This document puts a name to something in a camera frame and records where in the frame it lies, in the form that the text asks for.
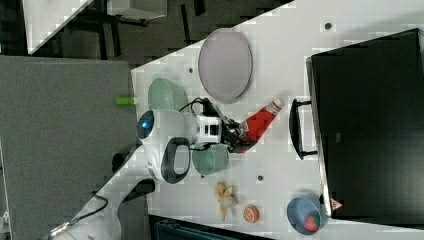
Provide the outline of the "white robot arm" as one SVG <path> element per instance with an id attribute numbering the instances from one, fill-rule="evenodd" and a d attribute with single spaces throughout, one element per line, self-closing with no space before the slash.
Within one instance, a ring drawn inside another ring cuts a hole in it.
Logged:
<path id="1" fill-rule="evenodd" d="M 143 180 L 176 184 L 190 169 L 194 147 L 222 145 L 243 153 L 253 145 L 246 138 L 247 125 L 219 111 L 194 114 L 153 109 L 137 124 L 141 145 L 119 167 L 71 220 L 50 230 L 40 240 L 120 240 L 118 209 Z"/>

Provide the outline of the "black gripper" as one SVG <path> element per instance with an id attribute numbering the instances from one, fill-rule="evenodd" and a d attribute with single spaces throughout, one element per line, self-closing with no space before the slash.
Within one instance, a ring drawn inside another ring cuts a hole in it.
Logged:
<path id="1" fill-rule="evenodd" d="M 229 148 L 230 153 L 243 154 L 256 144 L 255 141 L 239 140 L 240 134 L 245 134 L 248 131 L 249 127 L 246 121 L 238 123 L 233 119 L 224 117 L 222 119 L 221 142 Z"/>

